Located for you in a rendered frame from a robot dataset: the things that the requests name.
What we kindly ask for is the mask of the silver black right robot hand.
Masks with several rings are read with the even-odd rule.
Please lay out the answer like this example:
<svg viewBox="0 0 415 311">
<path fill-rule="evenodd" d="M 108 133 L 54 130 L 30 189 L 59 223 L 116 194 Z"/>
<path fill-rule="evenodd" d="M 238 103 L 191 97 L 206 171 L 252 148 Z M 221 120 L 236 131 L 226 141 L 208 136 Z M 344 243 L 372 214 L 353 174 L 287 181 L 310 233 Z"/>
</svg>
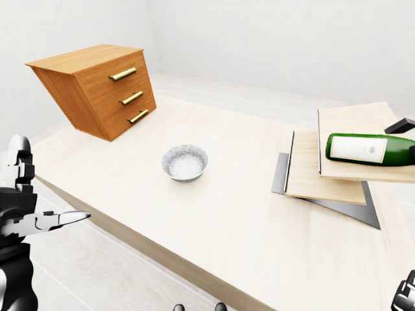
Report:
<svg viewBox="0 0 415 311">
<path fill-rule="evenodd" d="M 412 270 L 407 279 L 401 281 L 394 295 L 392 311 L 415 311 L 415 270 Z"/>
</svg>

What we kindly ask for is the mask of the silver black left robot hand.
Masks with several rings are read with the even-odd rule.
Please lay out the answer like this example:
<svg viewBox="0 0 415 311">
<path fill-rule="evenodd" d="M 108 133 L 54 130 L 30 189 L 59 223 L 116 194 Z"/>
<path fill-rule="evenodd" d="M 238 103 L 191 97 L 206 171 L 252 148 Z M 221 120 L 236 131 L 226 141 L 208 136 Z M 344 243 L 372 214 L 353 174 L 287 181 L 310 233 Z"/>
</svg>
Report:
<svg viewBox="0 0 415 311">
<path fill-rule="evenodd" d="M 89 218 L 86 211 L 56 214 L 35 211 L 38 195 L 31 185 L 35 166 L 29 140 L 23 135 L 11 138 L 3 167 L 5 186 L 0 187 L 0 249 L 15 246 L 26 236 L 59 229 Z"/>
</svg>

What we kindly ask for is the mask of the green wine bottle, white label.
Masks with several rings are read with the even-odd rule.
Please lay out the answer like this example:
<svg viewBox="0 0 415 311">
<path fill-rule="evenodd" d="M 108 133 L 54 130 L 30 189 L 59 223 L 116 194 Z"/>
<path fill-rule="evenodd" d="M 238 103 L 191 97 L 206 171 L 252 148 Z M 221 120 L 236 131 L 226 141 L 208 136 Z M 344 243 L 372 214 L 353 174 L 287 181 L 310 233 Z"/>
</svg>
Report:
<svg viewBox="0 0 415 311">
<path fill-rule="evenodd" d="M 326 158 L 379 167 L 411 166 L 415 165 L 415 141 L 392 135 L 332 133 Z"/>
</svg>

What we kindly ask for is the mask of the wooden drawer front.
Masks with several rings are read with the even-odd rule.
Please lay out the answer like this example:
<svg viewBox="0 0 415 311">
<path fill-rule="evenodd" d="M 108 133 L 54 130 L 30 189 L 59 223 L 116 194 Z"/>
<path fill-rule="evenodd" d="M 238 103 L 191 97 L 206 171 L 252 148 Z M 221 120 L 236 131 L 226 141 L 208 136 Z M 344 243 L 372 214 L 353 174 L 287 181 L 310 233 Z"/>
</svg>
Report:
<svg viewBox="0 0 415 311">
<path fill-rule="evenodd" d="M 98 107 L 98 113 L 103 121 L 104 129 L 112 141 L 127 129 L 144 119 L 148 114 L 139 119 L 136 123 L 130 124 L 127 118 L 135 117 L 140 110 L 148 110 L 148 114 L 156 109 L 156 102 L 153 98 L 139 98 L 126 106 L 120 102 L 104 102 Z"/>
<path fill-rule="evenodd" d="M 93 86 L 103 83 L 104 79 L 109 75 L 115 75 L 132 67 L 135 67 L 137 71 L 130 76 L 143 80 L 148 79 L 150 84 L 147 67 L 141 51 L 110 60 L 91 69 L 86 69 L 76 74 L 76 77 L 86 94 L 91 98 L 90 89 Z"/>
<path fill-rule="evenodd" d="M 113 102 L 124 100 L 133 95 L 133 92 L 142 91 L 143 95 L 140 98 L 154 98 L 150 90 L 148 79 L 134 78 L 133 76 L 126 77 L 120 81 L 114 82 L 106 77 L 103 83 L 93 86 L 90 89 L 90 95 L 93 100 L 94 108 L 98 107 L 104 102 Z"/>
</svg>

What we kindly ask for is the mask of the wooden cabinet with drawers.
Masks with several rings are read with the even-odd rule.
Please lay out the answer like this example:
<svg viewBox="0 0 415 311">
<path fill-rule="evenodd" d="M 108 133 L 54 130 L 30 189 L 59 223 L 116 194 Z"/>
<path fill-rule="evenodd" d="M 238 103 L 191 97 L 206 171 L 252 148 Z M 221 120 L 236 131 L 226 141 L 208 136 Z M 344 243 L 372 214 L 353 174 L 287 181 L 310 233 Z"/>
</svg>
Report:
<svg viewBox="0 0 415 311">
<path fill-rule="evenodd" d="M 102 44 L 28 65 L 76 129 L 110 141 L 92 98 L 86 94 L 76 74 L 139 51 L 143 53 L 138 48 Z"/>
</svg>

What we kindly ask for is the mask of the grey patterned bowl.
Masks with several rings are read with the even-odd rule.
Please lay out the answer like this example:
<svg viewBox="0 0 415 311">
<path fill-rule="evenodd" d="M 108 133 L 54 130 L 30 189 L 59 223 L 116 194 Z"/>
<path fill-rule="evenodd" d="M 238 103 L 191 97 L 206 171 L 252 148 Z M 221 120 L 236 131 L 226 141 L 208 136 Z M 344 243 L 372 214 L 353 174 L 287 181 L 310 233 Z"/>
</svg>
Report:
<svg viewBox="0 0 415 311">
<path fill-rule="evenodd" d="M 162 169 L 177 182 L 191 182 L 206 170 L 208 155 L 199 146 L 183 144 L 168 150 L 161 160 Z"/>
</svg>

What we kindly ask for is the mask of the wooden wine rack, metal frame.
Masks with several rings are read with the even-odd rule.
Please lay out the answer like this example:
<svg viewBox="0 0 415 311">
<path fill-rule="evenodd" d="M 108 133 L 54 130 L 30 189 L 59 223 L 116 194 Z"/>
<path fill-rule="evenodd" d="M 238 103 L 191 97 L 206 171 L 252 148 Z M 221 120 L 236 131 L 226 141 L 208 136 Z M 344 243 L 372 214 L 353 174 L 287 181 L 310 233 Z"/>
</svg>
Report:
<svg viewBox="0 0 415 311">
<path fill-rule="evenodd" d="M 415 183 L 415 165 L 379 167 L 326 158 L 332 133 L 405 137 L 415 121 L 398 120 L 386 102 L 321 109 L 315 132 L 294 131 L 290 151 L 281 153 L 272 192 L 300 198 L 380 227 L 369 181 Z"/>
</svg>

